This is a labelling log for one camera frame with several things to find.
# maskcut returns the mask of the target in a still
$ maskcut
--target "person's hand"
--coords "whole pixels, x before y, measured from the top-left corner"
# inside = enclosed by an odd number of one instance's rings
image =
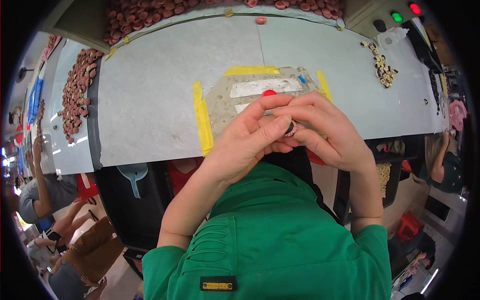
[[[101,288],[105,288],[107,286],[107,277],[103,277],[103,279],[100,281]]]
[[[87,276],[81,276],[80,277],[81,281],[84,283],[84,286],[86,287],[94,287],[94,288],[97,288],[97,287],[100,287],[102,284],[98,284],[98,283],[95,283],[95,282],[91,282]]]
[[[289,115],[262,117],[267,109],[287,105],[292,96],[261,97],[250,103],[222,132],[200,169],[207,176],[227,184],[245,176],[266,154],[290,152],[299,145],[285,137]]]
[[[293,138],[304,143],[326,164],[351,172],[374,166],[371,150],[360,137],[347,116],[318,91],[303,94],[283,108],[274,109],[274,116],[291,115],[294,120],[307,121],[324,132],[327,139],[311,129],[299,129]]]
[[[35,138],[32,146],[33,151],[33,162],[39,164],[42,159],[42,151],[43,151],[43,139],[42,136],[38,136]]]
[[[445,129],[442,137],[443,137],[444,145],[448,146],[448,142],[450,141],[450,134],[448,133],[448,129]]]
[[[25,152],[25,160],[27,161],[28,164],[33,163],[33,156],[32,156],[31,150],[28,150],[27,152]]]

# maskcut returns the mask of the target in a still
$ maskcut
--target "blue scoop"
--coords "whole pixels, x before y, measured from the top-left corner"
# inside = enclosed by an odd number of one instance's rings
[[[131,164],[117,166],[117,169],[120,173],[128,180],[132,185],[133,195],[140,199],[140,194],[138,192],[137,181],[143,179],[148,173],[148,166],[146,163],[140,164]]]

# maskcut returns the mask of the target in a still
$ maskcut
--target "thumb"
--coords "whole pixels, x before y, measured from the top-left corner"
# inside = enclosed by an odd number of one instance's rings
[[[310,151],[315,153],[327,164],[340,159],[340,154],[332,147],[332,145],[311,129],[299,129],[293,138],[298,142],[303,143]]]
[[[260,152],[262,149],[284,136],[291,122],[292,117],[290,115],[283,115],[273,120],[273,122],[260,127],[249,136],[248,142],[250,143],[250,147],[255,153]]]

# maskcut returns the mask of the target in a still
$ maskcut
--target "white plastic bottle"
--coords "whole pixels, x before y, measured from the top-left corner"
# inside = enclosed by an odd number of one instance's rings
[[[386,50],[394,47],[399,40],[404,39],[407,36],[409,29],[401,27],[393,27],[385,32],[380,33],[375,37],[379,46],[382,46]]]

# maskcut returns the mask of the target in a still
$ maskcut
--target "black knob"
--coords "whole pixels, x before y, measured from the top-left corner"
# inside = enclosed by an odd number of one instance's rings
[[[387,31],[387,26],[385,25],[385,22],[382,20],[375,20],[373,21],[373,26],[377,29],[378,32],[385,32]]]

